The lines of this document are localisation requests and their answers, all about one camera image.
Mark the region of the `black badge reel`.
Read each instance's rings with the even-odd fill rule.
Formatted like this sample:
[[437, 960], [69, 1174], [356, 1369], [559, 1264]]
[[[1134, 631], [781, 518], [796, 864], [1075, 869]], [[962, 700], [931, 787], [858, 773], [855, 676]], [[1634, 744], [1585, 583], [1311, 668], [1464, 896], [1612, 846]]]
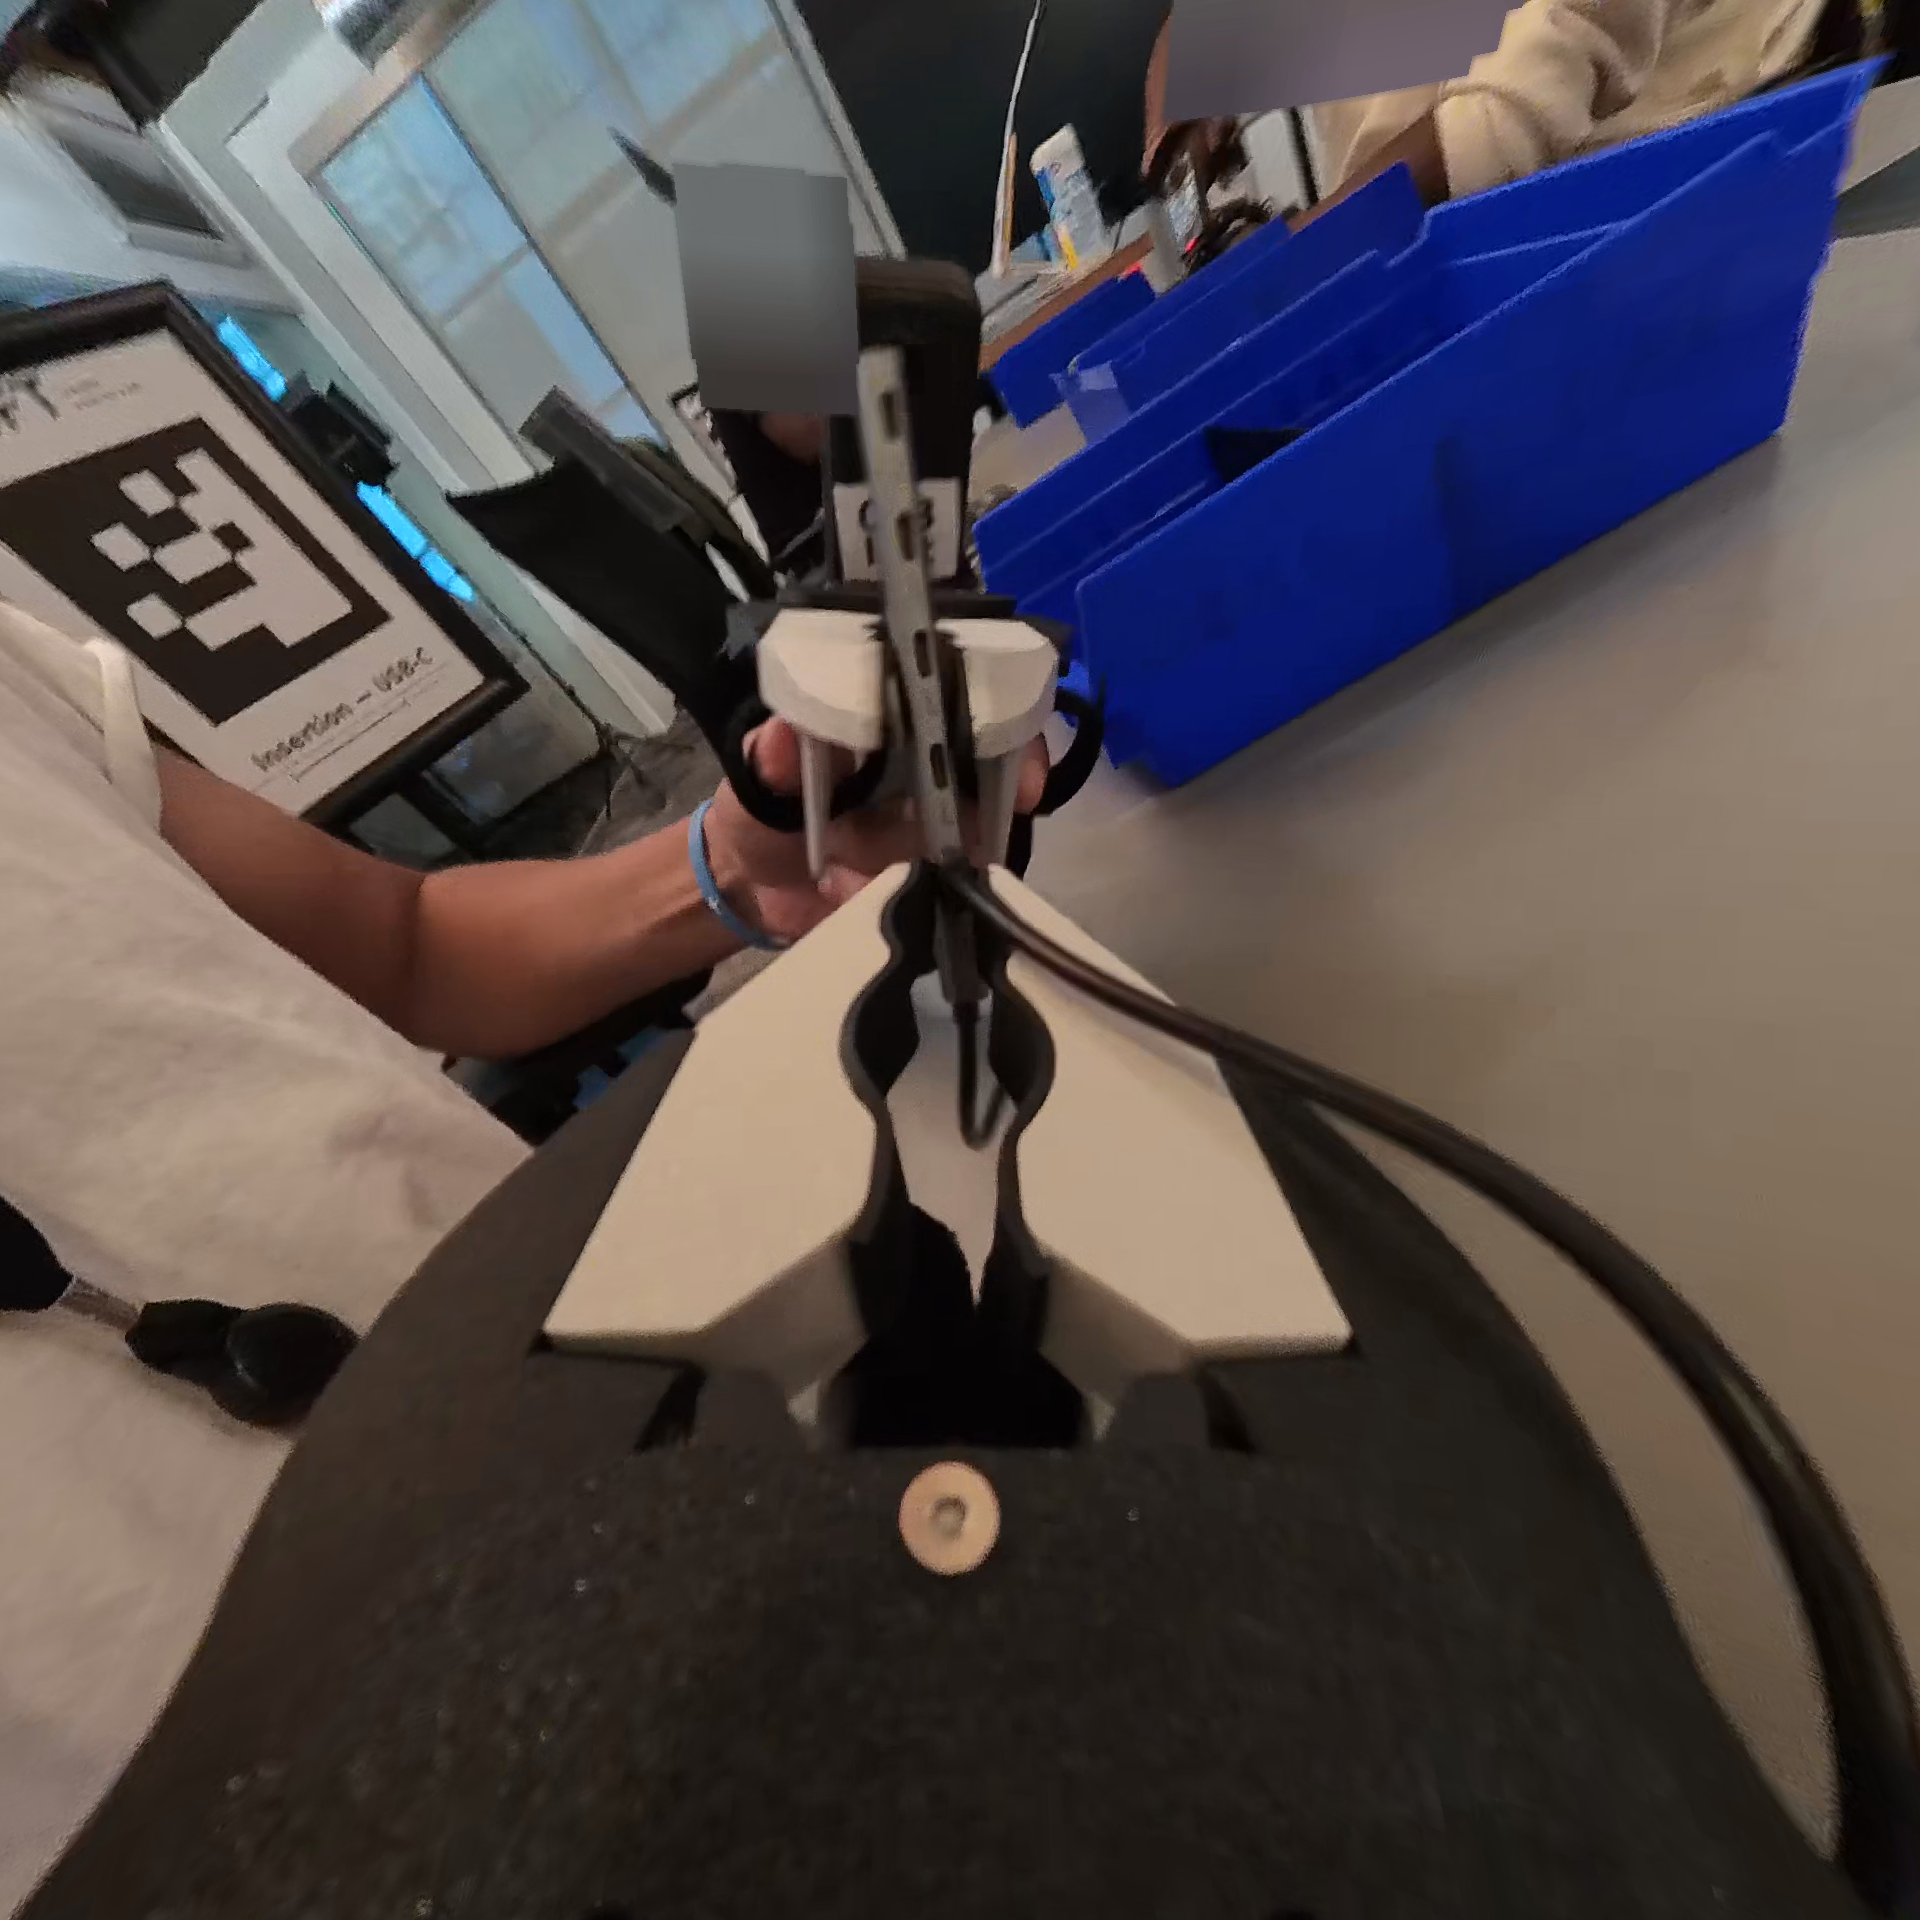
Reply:
[[266, 1431], [297, 1426], [360, 1345], [346, 1321], [307, 1304], [122, 1300], [69, 1272], [9, 1203], [2, 1203], [2, 1313], [13, 1321], [66, 1314], [104, 1329], [148, 1375]]

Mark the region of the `white wipes container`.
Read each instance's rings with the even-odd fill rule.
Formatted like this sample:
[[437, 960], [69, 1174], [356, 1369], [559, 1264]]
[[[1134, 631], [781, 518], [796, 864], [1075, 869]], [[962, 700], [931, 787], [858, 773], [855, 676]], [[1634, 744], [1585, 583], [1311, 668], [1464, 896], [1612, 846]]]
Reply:
[[1039, 140], [1028, 171], [1041, 199], [1059, 267], [1079, 277], [1112, 253], [1110, 225], [1075, 129], [1067, 123]]

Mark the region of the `framed marker sign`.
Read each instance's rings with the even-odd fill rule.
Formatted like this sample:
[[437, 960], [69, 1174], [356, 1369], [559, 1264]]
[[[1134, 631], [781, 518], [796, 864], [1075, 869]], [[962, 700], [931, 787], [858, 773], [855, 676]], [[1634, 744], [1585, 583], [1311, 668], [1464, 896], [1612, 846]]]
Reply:
[[526, 694], [172, 286], [4, 312], [2, 373], [4, 601], [208, 773], [343, 827]]

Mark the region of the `grey usb hub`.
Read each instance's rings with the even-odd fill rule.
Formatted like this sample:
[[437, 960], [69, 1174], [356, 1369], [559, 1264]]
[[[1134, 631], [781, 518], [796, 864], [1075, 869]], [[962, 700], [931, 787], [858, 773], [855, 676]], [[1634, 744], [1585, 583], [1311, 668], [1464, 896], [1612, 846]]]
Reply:
[[950, 735], [947, 638], [931, 604], [901, 349], [860, 350], [855, 400], [868, 485], [868, 544], [881, 632], [897, 685], [897, 736], [911, 776], [924, 859], [937, 871], [966, 873], [973, 860]]

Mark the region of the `large blue storage bin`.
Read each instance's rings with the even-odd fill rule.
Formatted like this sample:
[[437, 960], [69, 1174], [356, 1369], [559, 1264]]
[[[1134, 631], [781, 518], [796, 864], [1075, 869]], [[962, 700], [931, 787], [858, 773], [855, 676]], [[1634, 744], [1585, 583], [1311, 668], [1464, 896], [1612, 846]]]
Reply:
[[1788, 419], [1877, 61], [1426, 211], [986, 513], [1168, 787]]

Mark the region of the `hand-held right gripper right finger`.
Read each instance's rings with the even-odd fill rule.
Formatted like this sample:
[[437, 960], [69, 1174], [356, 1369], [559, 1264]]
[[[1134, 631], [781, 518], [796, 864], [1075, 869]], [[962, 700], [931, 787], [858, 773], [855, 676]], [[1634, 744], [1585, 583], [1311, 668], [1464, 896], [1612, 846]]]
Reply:
[[991, 1343], [1098, 1419], [1143, 1380], [1343, 1356], [1351, 1323], [1213, 1058], [981, 938], [1010, 1102], [977, 1290]]

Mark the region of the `person's left forearm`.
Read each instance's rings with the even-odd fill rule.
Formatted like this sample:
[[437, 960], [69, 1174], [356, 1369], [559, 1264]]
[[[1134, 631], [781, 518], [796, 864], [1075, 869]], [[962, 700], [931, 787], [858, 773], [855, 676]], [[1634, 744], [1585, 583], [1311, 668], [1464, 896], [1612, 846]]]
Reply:
[[519, 1058], [728, 960], [677, 824], [611, 853], [421, 874], [164, 748], [159, 833], [244, 925], [441, 1055]]

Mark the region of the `person's left hand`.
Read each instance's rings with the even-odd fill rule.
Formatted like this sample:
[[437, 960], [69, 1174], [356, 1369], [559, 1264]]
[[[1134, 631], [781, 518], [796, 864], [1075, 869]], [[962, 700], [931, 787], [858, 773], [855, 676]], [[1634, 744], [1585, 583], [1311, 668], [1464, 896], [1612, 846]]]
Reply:
[[[804, 747], [790, 722], [772, 716], [744, 742], [746, 765], [774, 795], [797, 799]], [[1035, 813], [1050, 748], [1043, 733], [1031, 736], [1017, 762], [1015, 813]], [[704, 806], [707, 871], [731, 913], [758, 937], [790, 944], [811, 932], [872, 879], [924, 853], [924, 830], [911, 797], [870, 802], [828, 821], [821, 864], [810, 863], [801, 833], [758, 823], [724, 781]]]

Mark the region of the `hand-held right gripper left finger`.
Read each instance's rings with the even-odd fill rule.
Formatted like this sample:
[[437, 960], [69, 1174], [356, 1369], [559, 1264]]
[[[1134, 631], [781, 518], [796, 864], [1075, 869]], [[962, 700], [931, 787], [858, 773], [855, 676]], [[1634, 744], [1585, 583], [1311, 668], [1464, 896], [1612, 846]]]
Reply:
[[970, 1274], [908, 1190], [937, 889], [896, 866], [707, 1017], [542, 1324], [555, 1352], [747, 1376], [847, 1445], [968, 1434]]

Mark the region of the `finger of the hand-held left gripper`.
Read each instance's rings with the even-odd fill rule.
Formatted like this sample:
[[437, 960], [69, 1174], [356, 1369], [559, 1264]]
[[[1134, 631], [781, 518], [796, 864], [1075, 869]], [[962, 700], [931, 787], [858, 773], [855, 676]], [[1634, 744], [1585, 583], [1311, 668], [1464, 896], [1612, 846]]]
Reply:
[[1014, 823], [1039, 811], [1057, 648], [1017, 618], [937, 629], [937, 866], [1003, 864]]
[[807, 877], [865, 882], [900, 860], [904, 744], [891, 656], [858, 612], [774, 612], [754, 651], [758, 696], [796, 748]]

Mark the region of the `person's white shirt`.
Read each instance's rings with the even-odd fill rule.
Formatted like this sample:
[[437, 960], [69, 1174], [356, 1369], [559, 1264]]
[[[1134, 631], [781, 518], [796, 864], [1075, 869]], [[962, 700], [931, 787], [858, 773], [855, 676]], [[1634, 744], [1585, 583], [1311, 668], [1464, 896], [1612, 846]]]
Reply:
[[[529, 1149], [159, 833], [131, 663], [4, 607], [2, 1179], [124, 1303], [365, 1329]], [[164, 1709], [287, 1442], [61, 1311], [2, 1335], [2, 1891]]]

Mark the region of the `black office chair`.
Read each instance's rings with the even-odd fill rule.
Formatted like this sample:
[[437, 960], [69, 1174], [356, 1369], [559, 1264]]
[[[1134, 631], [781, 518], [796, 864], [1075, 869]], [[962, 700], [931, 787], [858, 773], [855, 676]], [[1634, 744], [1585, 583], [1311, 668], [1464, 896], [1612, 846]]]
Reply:
[[756, 705], [754, 640], [734, 635], [735, 611], [777, 596], [772, 565], [675, 452], [617, 439], [562, 391], [524, 425], [544, 466], [452, 493], [448, 509], [655, 680], [731, 765]]

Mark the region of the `glass partition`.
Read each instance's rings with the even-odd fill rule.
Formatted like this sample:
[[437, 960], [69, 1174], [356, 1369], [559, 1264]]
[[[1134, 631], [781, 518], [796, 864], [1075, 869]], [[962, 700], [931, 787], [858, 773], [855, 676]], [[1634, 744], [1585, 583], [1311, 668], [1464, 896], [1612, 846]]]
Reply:
[[508, 474], [562, 391], [619, 439], [729, 493], [693, 400], [673, 171], [840, 179], [853, 244], [900, 253], [797, 5], [251, 5], [157, 125], [314, 332]]

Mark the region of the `blue wristband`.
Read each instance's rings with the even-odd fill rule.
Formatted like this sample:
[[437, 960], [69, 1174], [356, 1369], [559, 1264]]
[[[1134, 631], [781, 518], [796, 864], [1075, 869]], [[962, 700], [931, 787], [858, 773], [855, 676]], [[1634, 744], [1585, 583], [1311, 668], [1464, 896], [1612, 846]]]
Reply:
[[707, 917], [735, 948], [767, 955], [785, 953], [792, 943], [776, 932], [767, 932], [763, 927], [754, 925], [749, 918], [737, 913], [728, 898], [726, 889], [719, 884], [712, 866], [707, 844], [707, 815], [712, 805], [712, 799], [704, 800], [690, 813], [685, 821], [684, 843], [687, 871], [697, 891], [697, 898], [707, 910]]

